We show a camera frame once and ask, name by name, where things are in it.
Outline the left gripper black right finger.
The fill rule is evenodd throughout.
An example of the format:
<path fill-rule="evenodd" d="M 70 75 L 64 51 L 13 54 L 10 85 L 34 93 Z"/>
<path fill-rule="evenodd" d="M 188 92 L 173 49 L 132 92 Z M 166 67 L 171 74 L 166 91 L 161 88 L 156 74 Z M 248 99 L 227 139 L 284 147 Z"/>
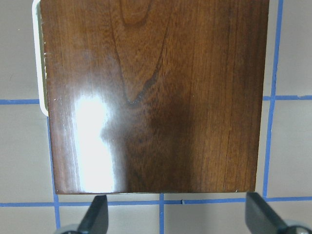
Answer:
<path fill-rule="evenodd" d="M 252 234 L 292 234 L 293 230 L 256 192 L 246 193 L 245 223 Z"/>

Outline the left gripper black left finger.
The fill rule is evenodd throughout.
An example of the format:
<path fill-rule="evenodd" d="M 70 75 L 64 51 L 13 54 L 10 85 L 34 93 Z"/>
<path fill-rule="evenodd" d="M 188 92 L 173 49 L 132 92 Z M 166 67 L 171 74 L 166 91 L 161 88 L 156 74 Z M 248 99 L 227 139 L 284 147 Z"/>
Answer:
<path fill-rule="evenodd" d="M 106 195 L 94 197 L 77 231 L 80 234 L 106 234 L 108 231 L 108 203 Z"/>

